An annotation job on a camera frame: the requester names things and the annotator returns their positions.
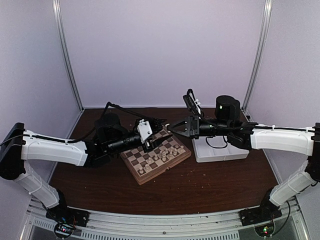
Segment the white chess queen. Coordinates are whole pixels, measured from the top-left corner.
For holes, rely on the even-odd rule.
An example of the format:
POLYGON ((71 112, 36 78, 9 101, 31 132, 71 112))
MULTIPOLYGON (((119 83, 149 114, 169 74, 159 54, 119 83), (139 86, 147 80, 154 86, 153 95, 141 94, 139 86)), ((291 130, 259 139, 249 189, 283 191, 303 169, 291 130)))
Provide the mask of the white chess queen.
POLYGON ((161 159, 162 159, 163 162, 167 161, 167 155, 166 155, 165 152, 162 152, 162 158, 161 159))

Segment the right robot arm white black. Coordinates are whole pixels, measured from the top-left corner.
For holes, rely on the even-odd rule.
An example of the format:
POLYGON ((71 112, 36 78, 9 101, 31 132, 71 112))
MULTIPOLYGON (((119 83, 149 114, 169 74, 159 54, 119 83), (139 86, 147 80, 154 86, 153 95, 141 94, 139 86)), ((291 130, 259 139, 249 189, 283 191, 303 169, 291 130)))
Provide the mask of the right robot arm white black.
POLYGON ((191 116, 168 125, 169 131, 190 139, 226 137, 227 143, 242 150, 279 150, 304 154, 307 160, 287 180, 270 189, 256 210, 259 220, 268 220, 288 199, 320 181, 320 124, 290 128, 240 121, 240 102, 232 96, 216 98, 214 118, 205 118, 198 101, 183 96, 191 116))

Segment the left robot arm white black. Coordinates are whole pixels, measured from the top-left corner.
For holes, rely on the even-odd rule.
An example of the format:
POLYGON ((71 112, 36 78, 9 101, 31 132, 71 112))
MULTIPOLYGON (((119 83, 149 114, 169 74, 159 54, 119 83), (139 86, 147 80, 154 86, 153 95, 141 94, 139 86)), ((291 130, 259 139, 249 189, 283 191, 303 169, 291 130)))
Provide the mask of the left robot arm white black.
POLYGON ((28 164, 28 160, 67 163, 78 167, 98 168, 110 157, 127 150, 142 147, 150 152, 166 137, 152 140, 163 130, 164 120, 142 116, 133 130, 121 125, 115 113, 107 113, 94 123, 94 136, 90 140, 63 139, 36 134, 17 122, 0 145, 0 176, 20 184, 29 195, 37 198, 61 222, 72 218, 72 211, 63 202, 57 189, 43 182, 28 164))

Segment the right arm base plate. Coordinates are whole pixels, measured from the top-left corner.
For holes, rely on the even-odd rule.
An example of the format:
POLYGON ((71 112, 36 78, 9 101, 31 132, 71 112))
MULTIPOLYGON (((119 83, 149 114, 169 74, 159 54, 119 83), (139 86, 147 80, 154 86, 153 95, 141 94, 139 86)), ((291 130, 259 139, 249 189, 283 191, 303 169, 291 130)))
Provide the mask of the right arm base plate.
POLYGON ((246 208, 239 212, 239 217, 242 226, 255 225, 271 221, 281 216, 282 212, 279 209, 275 211, 270 211, 268 209, 262 209, 261 207, 246 208))

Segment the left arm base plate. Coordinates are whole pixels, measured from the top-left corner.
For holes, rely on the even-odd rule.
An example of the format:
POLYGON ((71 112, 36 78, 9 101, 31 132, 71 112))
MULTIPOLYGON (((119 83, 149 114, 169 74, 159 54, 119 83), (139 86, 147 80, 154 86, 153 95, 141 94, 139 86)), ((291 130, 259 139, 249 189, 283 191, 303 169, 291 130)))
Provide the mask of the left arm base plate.
POLYGON ((52 219, 59 224, 86 227, 89 220, 90 213, 85 210, 79 210, 75 208, 60 208, 54 207, 46 209, 46 217, 52 219))

